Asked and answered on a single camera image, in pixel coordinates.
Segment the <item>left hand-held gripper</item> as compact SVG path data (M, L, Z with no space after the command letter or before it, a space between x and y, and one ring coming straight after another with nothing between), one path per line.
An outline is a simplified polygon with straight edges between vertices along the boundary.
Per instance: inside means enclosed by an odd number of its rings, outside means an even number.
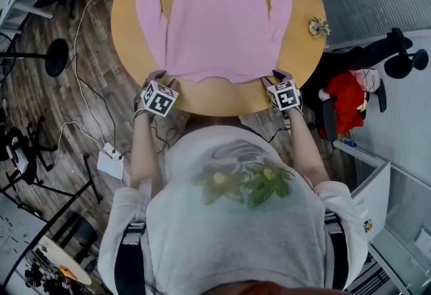
M158 80L166 75L166 70L156 70L147 77L141 92L135 97L134 111L144 109L152 114L166 117L178 98L179 81L172 78L167 86Z

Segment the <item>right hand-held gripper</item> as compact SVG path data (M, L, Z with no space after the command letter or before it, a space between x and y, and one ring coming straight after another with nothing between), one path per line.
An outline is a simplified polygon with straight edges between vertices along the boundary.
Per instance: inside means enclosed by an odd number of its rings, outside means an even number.
M301 108L302 99L291 73L274 69L273 76L279 81L274 84L267 76L261 78L261 83L267 88L267 95L274 108L283 112L291 108Z

